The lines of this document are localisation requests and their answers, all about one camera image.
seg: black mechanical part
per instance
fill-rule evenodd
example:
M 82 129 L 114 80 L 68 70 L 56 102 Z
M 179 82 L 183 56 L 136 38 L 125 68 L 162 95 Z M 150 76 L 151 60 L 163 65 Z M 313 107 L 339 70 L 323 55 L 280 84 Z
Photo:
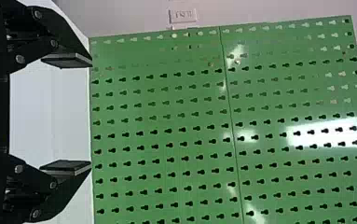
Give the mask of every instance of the black mechanical part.
M 0 0 L 0 224 L 57 216 L 90 172 L 88 161 L 56 161 L 60 166 L 47 165 L 43 172 L 9 155 L 10 73 L 44 57 L 60 68 L 91 66 L 89 53 L 58 13 Z

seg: electrical outlet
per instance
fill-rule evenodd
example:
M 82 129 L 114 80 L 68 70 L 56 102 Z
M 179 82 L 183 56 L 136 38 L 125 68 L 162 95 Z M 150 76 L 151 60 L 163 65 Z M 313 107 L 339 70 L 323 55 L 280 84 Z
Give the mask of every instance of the electrical outlet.
M 184 23 L 184 22 L 195 22 L 198 20 L 198 14 L 195 8 L 192 9 L 180 9 L 169 11 L 170 23 Z

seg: bolt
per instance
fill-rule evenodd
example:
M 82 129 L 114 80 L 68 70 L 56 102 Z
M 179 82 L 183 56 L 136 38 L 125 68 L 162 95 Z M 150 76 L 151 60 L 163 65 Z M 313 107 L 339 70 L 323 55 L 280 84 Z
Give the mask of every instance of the bolt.
M 23 55 L 16 55 L 16 62 L 17 63 L 26 63 L 26 59 L 23 57 Z
M 15 174 L 20 174 L 21 172 L 23 172 L 23 166 L 22 165 L 15 166 Z
M 52 45 L 53 48 L 57 48 L 59 45 L 56 40 L 50 40 L 50 44 Z
M 37 19 L 42 19 L 42 13 L 40 11 L 35 11 L 34 15 Z
M 38 218 L 41 215 L 41 211 L 40 210 L 35 210 L 32 212 L 31 217 L 32 218 Z
M 53 181 L 53 182 L 50 183 L 50 188 L 51 189 L 55 189 L 56 187 L 57 187 L 57 183 L 56 182 Z

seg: perforated metal panel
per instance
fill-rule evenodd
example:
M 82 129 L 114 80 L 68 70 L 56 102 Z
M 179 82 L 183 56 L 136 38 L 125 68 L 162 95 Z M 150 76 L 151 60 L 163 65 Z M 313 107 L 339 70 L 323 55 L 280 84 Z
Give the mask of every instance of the perforated metal panel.
M 357 222 L 351 18 L 221 29 L 244 223 Z
M 96 224 L 357 222 L 350 17 L 90 45 Z

